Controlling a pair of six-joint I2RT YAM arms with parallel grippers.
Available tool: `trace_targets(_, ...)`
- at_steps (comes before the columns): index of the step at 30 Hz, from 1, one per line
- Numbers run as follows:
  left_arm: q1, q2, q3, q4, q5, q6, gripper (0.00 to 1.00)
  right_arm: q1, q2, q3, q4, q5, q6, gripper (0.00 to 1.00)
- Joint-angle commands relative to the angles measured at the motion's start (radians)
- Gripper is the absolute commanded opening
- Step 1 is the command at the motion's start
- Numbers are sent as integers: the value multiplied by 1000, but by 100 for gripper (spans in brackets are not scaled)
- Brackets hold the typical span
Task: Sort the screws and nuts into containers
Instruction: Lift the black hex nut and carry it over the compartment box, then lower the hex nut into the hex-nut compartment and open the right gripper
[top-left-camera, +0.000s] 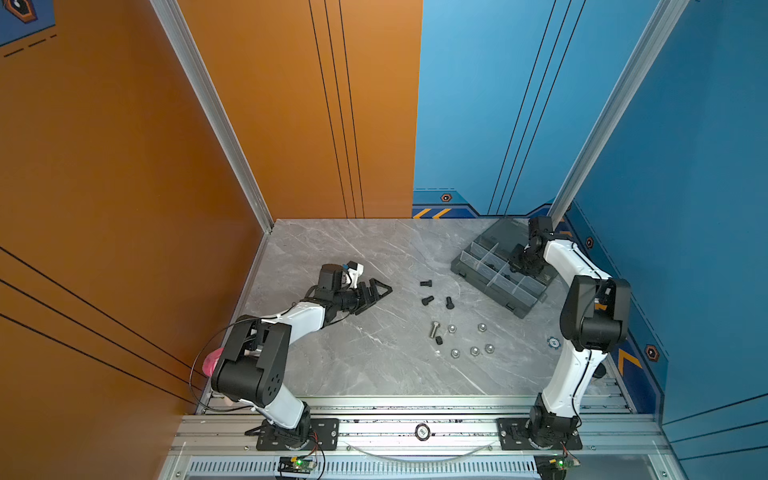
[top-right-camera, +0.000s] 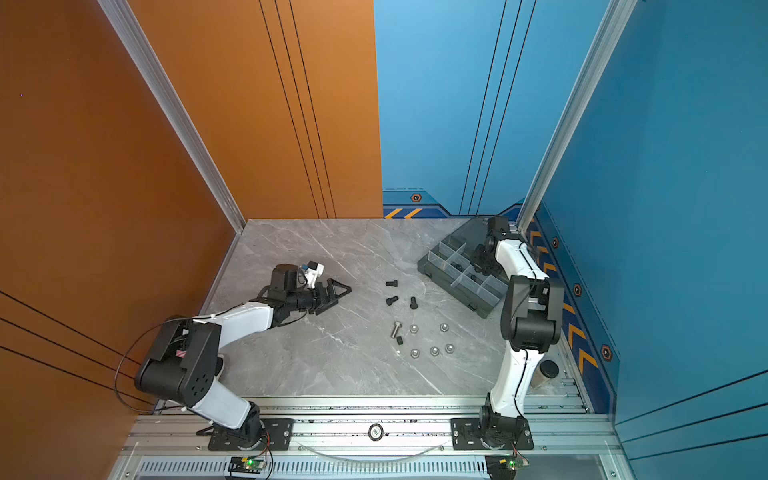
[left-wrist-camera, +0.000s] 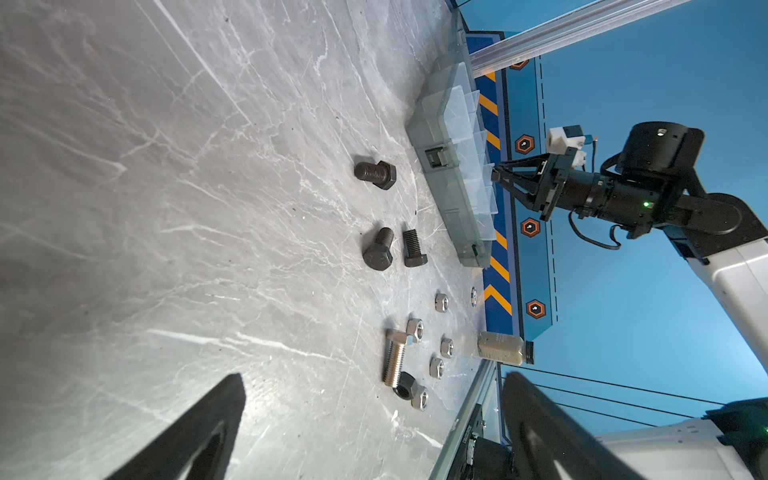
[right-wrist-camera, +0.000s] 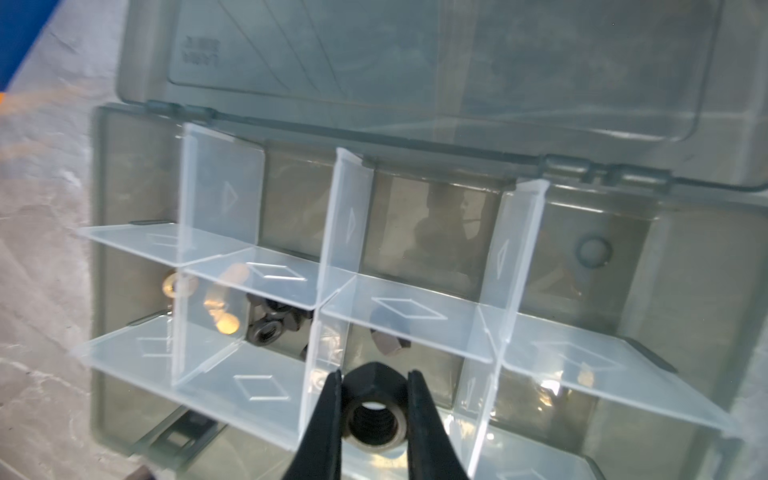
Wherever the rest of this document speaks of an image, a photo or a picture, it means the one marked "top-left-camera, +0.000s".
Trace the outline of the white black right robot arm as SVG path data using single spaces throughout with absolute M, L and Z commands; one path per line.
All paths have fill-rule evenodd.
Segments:
M 631 286 L 600 269 L 577 243 L 556 232 L 551 218 L 531 219 L 528 231 L 528 243 L 513 250 L 511 267 L 533 277 L 551 266 L 569 287 L 559 320 L 565 343 L 527 423 L 532 446 L 558 448 L 581 425 L 581 401 L 594 373 L 628 336 Z

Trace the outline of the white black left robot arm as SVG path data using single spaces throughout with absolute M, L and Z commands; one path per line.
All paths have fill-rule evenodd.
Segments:
M 283 313 L 239 317 L 224 346 L 204 360 L 212 390 L 264 417 L 254 433 L 271 434 L 290 449 L 304 447 L 312 434 L 311 413 L 284 385 L 290 346 L 336 324 L 339 313 L 359 315 L 392 292 L 377 279 L 356 286 L 315 285 Z

